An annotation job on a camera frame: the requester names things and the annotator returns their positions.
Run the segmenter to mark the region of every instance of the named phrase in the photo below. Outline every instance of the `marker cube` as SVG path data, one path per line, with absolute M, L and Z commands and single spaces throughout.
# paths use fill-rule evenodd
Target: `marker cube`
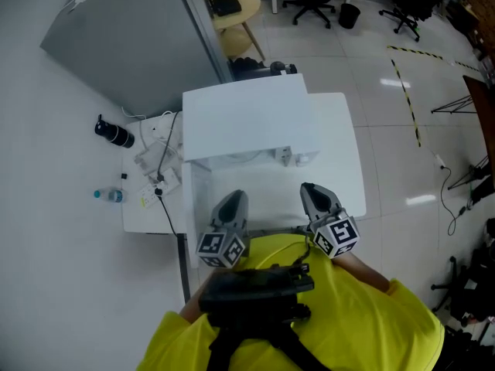
M 334 258 L 351 251 L 359 240 L 359 232 L 352 218 L 347 217 L 321 226 L 315 233 L 313 243 L 328 258 Z
M 233 232 L 205 233 L 196 252 L 209 267 L 232 268 L 241 258 L 246 245 Z

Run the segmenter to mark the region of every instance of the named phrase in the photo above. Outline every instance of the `black strap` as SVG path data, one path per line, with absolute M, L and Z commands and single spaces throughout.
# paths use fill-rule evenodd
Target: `black strap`
M 241 336 L 225 328 L 210 345 L 211 356 L 207 371 L 228 371 L 230 358 L 242 341 Z M 280 325 L 270 331 L 267 339 L 274 348 L 282 350 L 302 371 L 331 371 L 325 367 L 302 343 L 289 325 Z
M 282 350 L 303 371 L 330 371 L 303 344 L 289 325 L 282 325 L 268 340 Z
M 234 332 L 221 328 L 217 339 L 210 345 L 211 356 L 207 371 L 228 371 L 230 358 L 243 340 Z

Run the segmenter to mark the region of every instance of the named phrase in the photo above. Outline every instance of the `black thermos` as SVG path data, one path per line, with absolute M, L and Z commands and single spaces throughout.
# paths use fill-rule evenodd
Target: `black thermos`
M 94 127 L 94 133 L 106 138 L 114 145 L 131 148 L 134 144 L 134 135 L 118 125 L 109 124 L 101 119 L 101 114 L 98 116 L 98 122 Z

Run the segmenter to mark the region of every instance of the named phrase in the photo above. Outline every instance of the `yellow-black tape line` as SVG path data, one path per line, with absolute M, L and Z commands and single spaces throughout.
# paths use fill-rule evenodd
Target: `yellow-black tape line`
M 388 49 L 395 49 L 396 51 L 404 51 L 406 53 L 417 53 L 419 55 L 431 56 L 436 59 L 443 60 L 443 56 L 435 55 L 434 53 L 427 53 L 425 51 L 417 51 L 416 49 L 402 48 L 401 46 L 387 46 Z
M 478 70 L 476 67 L 472 67 L 472 66 L 470 66 L 470 65 L 466 65 L 465 63 L 459 62 L 459 61 L 457 61 L 457 60 L 456 60 L 456 63 L 457 63 L 458 65 L 461 65 L 461 66 L 467 67 L 468 69 L 471 69 L 471 70 L 474 70 L 474 71 L 479 72 L 479 70 Z
M 404 51 L 406 53 L 418 53 L 419 55 L 426 55 L 426 56 L 431 56 L 436 59 L 444 60 L 443 56 L 441 55 L 435 55 L 434 53 L 427 53 L 425 51 L 417 51 L 416 49 L 409 49 L 409 48 L 402 48 L 401 46 L 387 46 L 388 49 L 395 49 L 396 51 Z M 470 65 L 466 65 L 465 63 L 459 62 L 456 60 L 456 63 L 460 66 L 467 67 L 468 69 L 474 70 L 479 72 L 479 70 L 476 67 L 472 67 Z
M 411 98 L 409 97 L 408 92 L 405 89 L 404 82 L 402 81 L 401 74 L 399 72 L 399 69 L 397 68 L 397 65 L 395 64 L 393 59 L 391 59 L 391 61 L 392 61 L 392 65 L 394 65 L 395 73 L 397 74 L 397 77 L 399 77 L 399 80 L 401 81 L 402 90 L 404 91 L 404 95 L 405 95 L 405 100 L 408 102 L 409 110 L 411 112 L 412 123 L 415 126 L 415 135 L 416 135 L 416 140 L 418 141 L 418 147 L 421 147 L 421 136 L 419 134 L 418 124 L 416 124 L 415 112 L 412 110 Z

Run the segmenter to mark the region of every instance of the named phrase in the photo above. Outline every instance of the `yellow shirt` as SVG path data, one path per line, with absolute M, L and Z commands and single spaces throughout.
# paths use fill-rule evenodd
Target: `yellow shirt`
M 304 254 L 304 237 L 274 235 L 251 241 L 242 269 L 290 265 Z M 315 288 L 298 294 L 311 309 L 308 321 L 296 322 L 302 344 L 332 371 L 431 370 L 442 350 L 440 321 L 398 281 L 388 293 L 359 282 L 312 249 L 304 262 Z M 208 347 L 217 337 L 205 315 L 193 324 L 167 312 L 149 343 L 139 371 L 207 369 Z M 244 340 L 230 358 L 229 370 L 289 371 L 299 368 L 267 341 Z

